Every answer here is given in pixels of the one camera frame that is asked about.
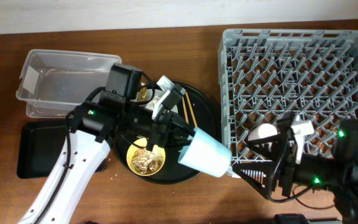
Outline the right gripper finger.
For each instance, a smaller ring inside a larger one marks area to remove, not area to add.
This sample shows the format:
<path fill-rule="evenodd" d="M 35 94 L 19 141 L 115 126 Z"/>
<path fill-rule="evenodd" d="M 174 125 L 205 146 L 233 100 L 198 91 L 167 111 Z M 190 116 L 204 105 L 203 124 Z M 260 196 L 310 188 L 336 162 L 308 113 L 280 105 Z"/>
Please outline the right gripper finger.
<path fill-rule="evenodd" d="M 250 184 L 263 198 L 269 199 L 272 193 L 274 162 L 248 162 L 234 164 L 232 170 Z"/>
<path fill-rule="evenodd" d="M 255 139 L 247 142 L 247 147 L 254 153 L 261 155 L 267 160 L 276 161 L 282 151 L 283 135 Z"/>

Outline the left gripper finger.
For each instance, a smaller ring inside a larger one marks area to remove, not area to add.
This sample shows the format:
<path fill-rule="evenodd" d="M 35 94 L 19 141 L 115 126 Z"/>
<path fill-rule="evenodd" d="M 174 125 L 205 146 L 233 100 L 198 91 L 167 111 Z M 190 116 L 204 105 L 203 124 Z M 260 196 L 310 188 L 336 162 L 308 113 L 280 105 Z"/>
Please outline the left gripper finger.
<path fill-rule="evenodd" d="M 184 147 L 184 146 L 189 146 L 191 144 L 191 142 L 193 141 L 193 137 L 192 136 L 188 136 L 187 138 L 184 137 L 174 137 L 171 138 L 167 141 L 166 147 L 167 148 L 171 148 L 171 147 Z"/>
<path fill-rule="evenodd" d="M 177 113 L 170 112 L 170 123 L 192 137 L 195 135 L 195 130 Z"/>

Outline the pink cup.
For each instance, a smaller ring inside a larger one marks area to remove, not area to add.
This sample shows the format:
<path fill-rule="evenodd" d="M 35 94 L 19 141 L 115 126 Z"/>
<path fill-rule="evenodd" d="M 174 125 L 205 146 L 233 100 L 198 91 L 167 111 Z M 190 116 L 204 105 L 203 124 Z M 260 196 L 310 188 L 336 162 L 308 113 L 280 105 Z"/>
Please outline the pink cup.
<path fill-rule="evenodd" d="M 263 139 L 271 136 L 275 136 L 278 134 L 278 131 L 275 126 L 268 123 L 263 123 L 258 127 L 254 128 L 247 137 L 248 142 Z"/>

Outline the blue cup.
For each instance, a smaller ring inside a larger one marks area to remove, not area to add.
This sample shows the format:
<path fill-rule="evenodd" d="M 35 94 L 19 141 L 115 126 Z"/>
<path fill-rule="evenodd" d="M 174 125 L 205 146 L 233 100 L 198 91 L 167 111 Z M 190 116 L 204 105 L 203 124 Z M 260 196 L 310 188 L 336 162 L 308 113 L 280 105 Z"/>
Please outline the blue cup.
<path fill-rule="evenodd" d="M 200 128 L 189 136 L 189 146 L 184 146 L 178 163 L 213 177 L 222 177 L 231 164 L 232 152 Z"/>

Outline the noodle food scraps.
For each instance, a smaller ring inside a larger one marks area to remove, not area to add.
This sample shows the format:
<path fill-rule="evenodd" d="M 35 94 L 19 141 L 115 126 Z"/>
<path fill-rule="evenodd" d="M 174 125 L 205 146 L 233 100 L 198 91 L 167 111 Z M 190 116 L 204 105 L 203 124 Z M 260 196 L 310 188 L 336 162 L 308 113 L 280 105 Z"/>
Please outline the noodle food scraps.
<path fill-rule="evenodd" d="M 165 151 L 155 147 L 152 151 L 135 149 L 129 156 L 129 167 L 139 175 L 152 175 L 158 172 L 165 162 Z"/>

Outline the yellow bowl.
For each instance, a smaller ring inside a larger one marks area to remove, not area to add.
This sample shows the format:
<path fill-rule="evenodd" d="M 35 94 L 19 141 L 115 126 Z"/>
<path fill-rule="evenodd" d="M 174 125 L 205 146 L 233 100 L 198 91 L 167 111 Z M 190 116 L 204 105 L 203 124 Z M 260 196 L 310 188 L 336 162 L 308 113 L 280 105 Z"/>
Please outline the yellow bowl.
<path fill-rule="evenodd" d="M 152 150 L 147 149 L 147 138 L 140 138 L 131 144 L 127 150 L 126 161 L 130 170 L 140 176 L 150 176 L 158 173 L 165 163 L 165 150 L 157 145 Z"/>

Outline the white tissue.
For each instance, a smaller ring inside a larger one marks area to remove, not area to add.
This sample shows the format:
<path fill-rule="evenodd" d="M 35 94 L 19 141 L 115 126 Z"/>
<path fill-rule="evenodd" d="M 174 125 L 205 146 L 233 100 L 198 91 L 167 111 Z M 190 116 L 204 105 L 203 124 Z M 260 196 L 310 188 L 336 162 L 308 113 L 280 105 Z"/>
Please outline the white tissue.
<path fill-rule="evenodd" d="M 148 109 L 148 110 L 154 110 L 154 108 L 155 108 L 157 102 L 158 102 L 160 99 L 161 99 L 160 96 L 155 95 L 155 96 L 153 97 L 153 99 L 146 104 L 145 108 Z"/>

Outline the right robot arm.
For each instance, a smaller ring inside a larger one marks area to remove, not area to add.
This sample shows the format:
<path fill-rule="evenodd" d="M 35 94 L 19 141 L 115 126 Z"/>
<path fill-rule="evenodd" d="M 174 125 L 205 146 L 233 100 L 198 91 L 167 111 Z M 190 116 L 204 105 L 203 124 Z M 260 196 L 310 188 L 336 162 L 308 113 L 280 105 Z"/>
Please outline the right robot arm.
<path fill-rule="evenodd" d="M 278 134 L 247 142 L 267 161 L 234 164 L 233 172 L 275 203 L 296 200 L 310 190 L 330 191 L 343 222 L 358 223 L 358 120 L 340 122 L 330 159 L 304 153 L 306 137 L 314 133 L 311 121 L 286 112 L 277 126 Z"/>

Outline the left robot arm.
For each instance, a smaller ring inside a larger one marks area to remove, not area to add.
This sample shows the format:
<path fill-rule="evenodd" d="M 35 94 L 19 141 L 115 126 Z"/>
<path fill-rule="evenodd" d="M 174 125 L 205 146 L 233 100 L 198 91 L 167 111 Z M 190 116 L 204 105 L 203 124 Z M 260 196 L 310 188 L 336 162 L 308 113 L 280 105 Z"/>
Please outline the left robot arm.
<path fill-rule="evenodd" d="M 65 118 L 65 142 L 60 155 L 20 223 L 69 223 L 91 177 L 107 158 L 118 137 L 136 134 L 146 139 L 141 147 L 152 151 L 166 145 L 190 143 L 175 131 L 194 136 L 193 128 L 173 107 L 181 102 L 186 90 L 161 77 L 148 81 L 146 89 L 160 89 L 163 96 L 153 110 L 146 101 L 136 101 L 147 75 L 130 65 L 114 63 L 104 87 L 93 90 L 85 101 Z"/>

